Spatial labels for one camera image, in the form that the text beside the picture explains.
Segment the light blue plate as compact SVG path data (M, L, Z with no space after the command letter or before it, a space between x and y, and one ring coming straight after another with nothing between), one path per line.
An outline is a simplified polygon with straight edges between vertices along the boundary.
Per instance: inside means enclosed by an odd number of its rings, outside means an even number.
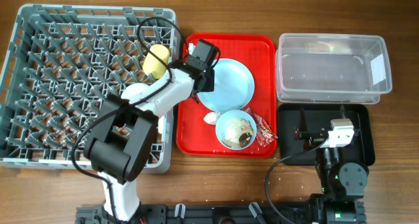
M250 70L239 61L221 58L215 70L213 92L200 92L201 103L216 112L227 112L241 109L253 97L255 81Z

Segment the yellow plastic cup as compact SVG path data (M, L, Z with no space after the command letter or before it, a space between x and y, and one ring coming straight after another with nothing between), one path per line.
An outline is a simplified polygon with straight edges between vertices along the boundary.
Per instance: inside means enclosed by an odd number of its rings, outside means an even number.
M154 79L160 79L166 72L165 65L167 65L170 57L170 51L167 47L160 44L155 44L150 48L150 51L155 55L153 56L150 52L146 55L143 63L143 71L149 77L153 76Z

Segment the light blue food bowl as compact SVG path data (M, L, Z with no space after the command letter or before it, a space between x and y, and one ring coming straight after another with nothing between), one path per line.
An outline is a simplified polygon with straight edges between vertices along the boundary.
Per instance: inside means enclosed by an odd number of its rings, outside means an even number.
M231 148L227 147L223 143L223 138L224 138L224 135L225 135L225 128L227 127L227 122L230 119L233 119L233 118L241 118L241 119L245 119L245 120L249 121L250 124L251 124L251 127L253 129L253 136L251 138L250 143L246 147L244 147L242 149L232 149L234 151L240 151L240 150L243 150L243 149L249 147L255 141L256 134L257 134L257 126L256 126L256 123L255 123L254 119L252 118L252 116L249 115L248 113L246 113L245 111L231 110L231 111L227 111L226 113L223 113L221 115L221 117L219 118L219 120L217 121L217 124L215 125L215 133L216 133L217 139L227 149L231 149Z

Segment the white plastic spoon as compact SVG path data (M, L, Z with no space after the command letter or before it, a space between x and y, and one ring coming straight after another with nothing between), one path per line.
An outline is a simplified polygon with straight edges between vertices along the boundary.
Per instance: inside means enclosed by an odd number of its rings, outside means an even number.
M159 134L164 133L165 124L166 124L166 117L165 116L160 117L158 120L158 126L157 126Z

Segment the light green small bowl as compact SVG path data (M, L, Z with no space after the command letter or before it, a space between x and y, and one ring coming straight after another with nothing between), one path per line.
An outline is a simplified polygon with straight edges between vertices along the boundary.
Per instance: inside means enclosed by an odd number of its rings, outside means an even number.
M153 92L153 89L145 83L135 83L126 87L121 98L130 103L136 103Z

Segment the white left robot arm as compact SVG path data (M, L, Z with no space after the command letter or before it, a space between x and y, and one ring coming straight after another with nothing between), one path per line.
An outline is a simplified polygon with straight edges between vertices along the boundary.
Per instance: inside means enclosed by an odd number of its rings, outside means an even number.
M110 95L88 129L84 156L103 181L105 203L98 223L140 220L136 178L144 169L157 135L158 120L172 107L199 92L211 92L221 51L201 39L185 60L164 65L161 78L146 88L133 84L124 95Z

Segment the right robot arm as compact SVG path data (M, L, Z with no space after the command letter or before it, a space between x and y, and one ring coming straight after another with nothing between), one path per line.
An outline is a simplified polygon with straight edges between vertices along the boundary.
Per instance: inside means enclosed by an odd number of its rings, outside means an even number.
M316 152L315 168L321 181L322 193L310 195L304 205L305 223L347 223L367 222L364 197L369 169L360 162L346 161L344 148L352 143L355 128L346 116L331 120L329 129L310 132L306 125L304 110L300 110L296 140L304 141L304 150Z

